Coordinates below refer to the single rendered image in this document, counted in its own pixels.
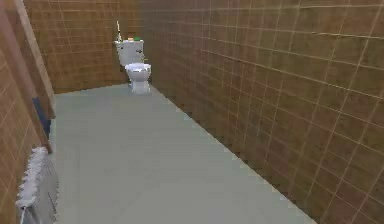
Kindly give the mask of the white toilet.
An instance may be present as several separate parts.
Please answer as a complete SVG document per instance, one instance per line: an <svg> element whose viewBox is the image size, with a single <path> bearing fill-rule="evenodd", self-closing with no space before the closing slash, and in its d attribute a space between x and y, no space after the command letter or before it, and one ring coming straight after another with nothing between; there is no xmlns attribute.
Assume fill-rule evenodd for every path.
<svg viewBox="0 0 384 224"><path fill-rule="evenodd" d="M145 62L143 40L123 40L114 42L120 65L124 68L135 94L150 92L149 78L151 65Z"/></svg>

